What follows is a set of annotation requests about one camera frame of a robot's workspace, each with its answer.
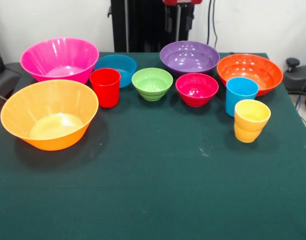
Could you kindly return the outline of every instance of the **bowl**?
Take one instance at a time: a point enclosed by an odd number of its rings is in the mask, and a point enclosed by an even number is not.
[[[283,80],[282,70],[267,58],[252,54],[234,54],[224,57],[217,65],[218,75],[226,86],[229,79],[245,77],[259,86],[257,96],[276,88]]]
[[[173,84],[173,77],[163,69],[150,67],[137,71],[132,83],[145,100],[158,101]]]
[[[78,142],[98,109],[95,92],[71,80],[29,85],[4,104],[0,119],[10,134],[34,147],[55,151]]]
[[[38,82],[67,79],[84,84],[98,57],[94,44],[73,37],[58,37],[30,46],[20,63]]]
[[[136,71],[136,61],[125,55],[109,55],[101,57],[95,64],[95,70],[97,69],[115,69],[121,74],[120,87],[126,87],[132,82],[132,76]]]
[[[176,41],[160,52],[166,68],[176,76],[187,73],[209,73],[219,62],[219,53],[209,45],[196,41]]]
[[[176,81],[176,89],[183,101],[190,107],[199,108],[217,93],[218,83],[211,76],[202,73],[188,73]]]

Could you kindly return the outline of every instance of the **black knob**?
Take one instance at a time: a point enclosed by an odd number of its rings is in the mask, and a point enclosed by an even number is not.
[[[297,58],[294,58],[294,57],[290,57],[286,60],[286,63],[287,65],[290,67],[290,68],[295,68],[297,67],[299,64],[301,64],[301,62],[297,59]]]

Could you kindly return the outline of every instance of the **pink bowl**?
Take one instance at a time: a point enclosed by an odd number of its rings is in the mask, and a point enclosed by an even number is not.
[[[188,73],[176,81],[176,89],[183,101],[190,107],[199,108],[217,93],[218,83],[211,76],[202,73]]]
[[[30,46],[20,63],[38,82],[67,79],[84,84],[98,58],[94,44],[74,37],[58,37]]]

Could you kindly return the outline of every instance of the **cup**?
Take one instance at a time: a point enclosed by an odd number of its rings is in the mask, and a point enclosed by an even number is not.
[[[271,111],[261,101],[246,99],[235,106],[235,136],[243,143],[252,143],[261,134]]]
[[[259,86],[246,77],[234,77],[227,82],[226,112],[234,117],[235,105],[240,100],[255,99]]]
[[[89,79],[102,108],[112,108],[118,104],[121,74],[117,70],[101,68],[92,72]]]

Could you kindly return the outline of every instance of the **white wall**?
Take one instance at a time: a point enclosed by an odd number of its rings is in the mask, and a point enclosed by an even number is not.
[[[17,62],[31,44],[58,36],[114,51],[109,5],[110,0],[0,0],[3,60]],[[190,40],[206,42],[207,10],[208,0],[196,6]],[[220,52],[266,52],[283,68],[288,57],[306,64],[306,0],[216,0],[215,22]]]
[[[207,41],[208,2],[195,8],[190,40]],[[267,53],[283,69],[288,57],[306,64],[306,0],[216,0],[215,24],[220,52]]]
[[[0,0],[0,53],[5,63],[18,62],[35,42],[78,37],[114,51],[110,0]]]

